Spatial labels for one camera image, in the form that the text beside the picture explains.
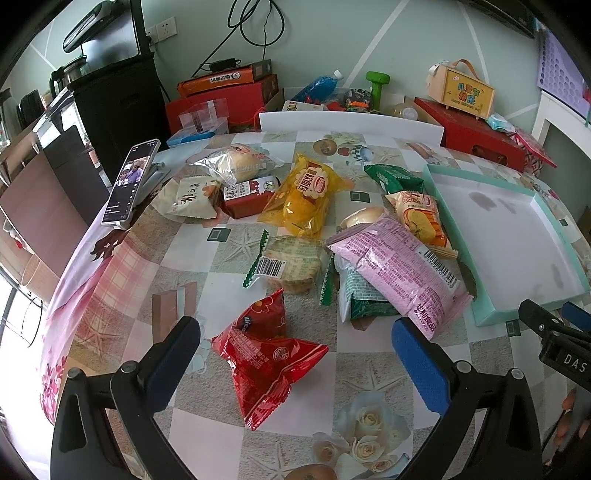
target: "blue bottle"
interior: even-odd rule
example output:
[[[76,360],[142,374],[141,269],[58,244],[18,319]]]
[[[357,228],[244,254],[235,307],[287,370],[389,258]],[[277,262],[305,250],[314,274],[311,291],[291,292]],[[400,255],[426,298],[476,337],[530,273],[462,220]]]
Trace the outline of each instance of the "blue bottle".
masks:
[[[333,94],[337,83],[342,79],[343,74],[338,70],[335,71],[333,77],[326,75],[318,77],[291,100],[294,102],[322,103]]]

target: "black clamp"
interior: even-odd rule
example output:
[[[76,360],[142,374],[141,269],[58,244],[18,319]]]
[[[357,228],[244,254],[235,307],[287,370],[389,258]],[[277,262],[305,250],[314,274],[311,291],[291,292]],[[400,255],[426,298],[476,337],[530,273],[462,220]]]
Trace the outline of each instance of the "black clamp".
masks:
[[[153,415],[170,402],[199,346],[201,331],[183,317],[139,362],[113,374],[67,373],[51,447],[51,477],[60,480],[135,480],[119,449],[106,410],[118,410],[139,459],[153,480],[196,480],[168,443]]]
[[[523,372],[503,377],[452,362],[408,318],[394,322],[392,344],[427,408],[441,418],[398,480],[441,480],[474,414],[487,413],[462,472],[454,480],[540,480],[542,456],[534,402]]]

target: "orange box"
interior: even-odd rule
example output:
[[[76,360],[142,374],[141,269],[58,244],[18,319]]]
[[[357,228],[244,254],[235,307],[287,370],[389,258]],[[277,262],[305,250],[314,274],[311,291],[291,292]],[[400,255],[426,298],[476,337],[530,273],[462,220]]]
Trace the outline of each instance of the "orange box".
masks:
[[[271,60],[258,61],[244,67],[223,72],[212,73],[203,77],[185,80],[177,86],[178,92],[183,97],[207,92],[220,87],[230,85],[243,85],[254,83],[273,73]]]

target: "phone screen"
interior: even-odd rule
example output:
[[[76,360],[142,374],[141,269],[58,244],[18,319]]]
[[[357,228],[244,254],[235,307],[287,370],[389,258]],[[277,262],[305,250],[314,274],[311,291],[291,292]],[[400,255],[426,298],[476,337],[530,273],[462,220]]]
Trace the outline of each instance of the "phone screen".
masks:
[[[154,153],[157,144],[157,140],[151,140],[131,147],[113,185],[113,191],[103,217],[104,223],[119,222],[129,218],[139,184],[147,174],[148,160]]]

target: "green dumbbell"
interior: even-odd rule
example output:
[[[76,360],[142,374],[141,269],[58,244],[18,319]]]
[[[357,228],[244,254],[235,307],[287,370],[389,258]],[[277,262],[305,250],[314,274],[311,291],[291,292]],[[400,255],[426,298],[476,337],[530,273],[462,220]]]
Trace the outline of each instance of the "green dumbbell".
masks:
[[[382,99],[382,85],[390,83],[390,75],[380,72],[367,72],[365,79],[372,83],[371,86],[371,100],[372,109],[379,110],[379,103]]]

